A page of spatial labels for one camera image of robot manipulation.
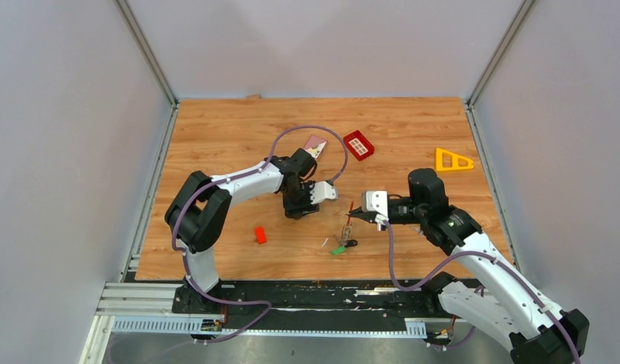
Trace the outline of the red rectangular block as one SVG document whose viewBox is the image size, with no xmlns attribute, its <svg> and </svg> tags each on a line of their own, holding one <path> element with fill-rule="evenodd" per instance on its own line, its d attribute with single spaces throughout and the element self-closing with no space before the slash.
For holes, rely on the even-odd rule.
<svg viewBox="0 0 620 364">
<path fill-rule="evenodd" d="M 265 229 L 262 226 L 258 226 L 254 229 L 255 239 L 258 244 L 264 244 L 268 241 Z"/>
</svg>

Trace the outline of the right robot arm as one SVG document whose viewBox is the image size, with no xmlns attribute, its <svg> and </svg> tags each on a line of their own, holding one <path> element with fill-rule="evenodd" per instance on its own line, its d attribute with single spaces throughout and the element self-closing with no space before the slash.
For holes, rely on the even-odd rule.
<svg viewBox="0 0 620 364">
<path fill-rule="evenodd" d="M 432 168 L 407 177 L 409 195 L 393 198 L 365 191 L 349 216 L 376 224 L 389 235 L 390 280 L 399 290 L 426 290 L 423 310 L 458 316 L 509 351 L 514 363 L 579 363 L 590 323 L 579 310 L 565 310 L 515 269 L 465 210 L 449 203 L 445 184 Z M 394 270 L 398 224 L 416 224 L 428 242 L 446 254 L 418 283 L 401 284 Z"/>
</svg>

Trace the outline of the playing card box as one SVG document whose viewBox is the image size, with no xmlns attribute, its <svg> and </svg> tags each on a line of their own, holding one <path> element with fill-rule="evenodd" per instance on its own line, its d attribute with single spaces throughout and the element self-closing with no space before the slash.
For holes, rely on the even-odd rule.
<svg viewBox="0 0 620 364">
<path fill-rule="evenodd" d="M 327 145 L 327 140 L 316 135 L 311 135 L 306 141 L 303 149 L 311 155 L 312 158 L 318 159 Z"/>
</svg>

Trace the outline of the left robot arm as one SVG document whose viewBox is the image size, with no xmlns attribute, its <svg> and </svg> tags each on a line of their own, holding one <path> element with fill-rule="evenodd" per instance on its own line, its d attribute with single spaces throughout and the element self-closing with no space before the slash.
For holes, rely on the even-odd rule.
<svg viewBox="0 0 620 364">
<path fill-rule="evenodd" d="M 310 178 L 316 160 L 305 150 L 291 156 L 271 156 L 257 165 L 223 176 L 194 171 L 169 205 L 164 221 L 172 233 L 172 247 L 181 252 L 186 281 L 193 287 L 192 304 L 200 312 L 214 312 L 221 293 L 214 288 L 219 276 L 213 246 L 223 230 L 230 209 L 268 193 L 280 193 L 287 218 L 300 219 L 317 212 L 311 201 L 316 182 Z"/>
</svg>

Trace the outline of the yellow triangular brick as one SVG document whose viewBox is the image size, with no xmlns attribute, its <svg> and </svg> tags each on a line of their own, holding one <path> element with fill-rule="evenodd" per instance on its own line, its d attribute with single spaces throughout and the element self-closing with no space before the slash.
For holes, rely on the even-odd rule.
<svg viewBox="0 0 620 364">
<path fill-rule="evenodd" d="M 474 161 L 458 153 L 437 147 L 435 149 L 435 171 L 470 171 L 474 169 Z"/>
</svg>

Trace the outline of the red window brick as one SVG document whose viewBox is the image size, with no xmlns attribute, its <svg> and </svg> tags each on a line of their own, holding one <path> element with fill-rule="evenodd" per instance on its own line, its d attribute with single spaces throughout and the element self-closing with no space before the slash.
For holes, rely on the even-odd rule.
<svg viewBox="0 0 620 364">
<path fill-rule="evenodd" d="M 346 148 L 359 162 L 374 154 L 374 145 L 365 137 L 360 130 L 354 130 L 343 137 Z"/>
</svg>

